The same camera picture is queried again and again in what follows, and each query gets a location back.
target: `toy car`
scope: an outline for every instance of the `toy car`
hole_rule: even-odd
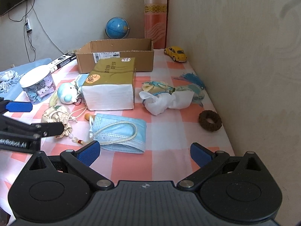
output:
[[[183,51],[182,48],[172,46],[172,47],[167,47],[164,49],[164,54],[169,55],[173,61],[178,61],[178,62],[186,62],[187,57]]]

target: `gold curtain trim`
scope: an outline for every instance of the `gold curtain trim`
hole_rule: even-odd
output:
[[[144,7],[145,13],[166,13],[167,5],[166,4],[146,4]]]

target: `power strip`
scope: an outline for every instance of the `power strip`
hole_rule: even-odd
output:
[[[32,31],[32,28],[31,28],[31,25],[30,25],[28,19],[25,20],[25,25],[26,25],[26,31],[27,31],[27,33],[30,33]]]

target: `plastic jar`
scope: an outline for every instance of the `plastic jar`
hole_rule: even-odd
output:
[[[33,105],[46,100],[55,91],[55,84],[47,65],[40,65],[27,72],[21,78],[20,85]]]

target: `cardboard box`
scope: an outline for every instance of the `cardboard box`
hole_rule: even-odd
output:
[[[74,53],[66,53],[60,56],[59,58],[53,60],[51,63],[48,64],[50,68],[50,72],[51,73],[55,72],[56,70],[60,69],[61,67],[63,67],[64,65],[66,65],[67,63],[75,59],[76,56]]]
[[[131,110],[135,101],[135,58],[100,59],[81,92],[90,111]]]
[[[80,73],[90,73],[100,58],[135,58],[136,71],[152,71],[154,47],[152,39],[94,40],[76,50]]]

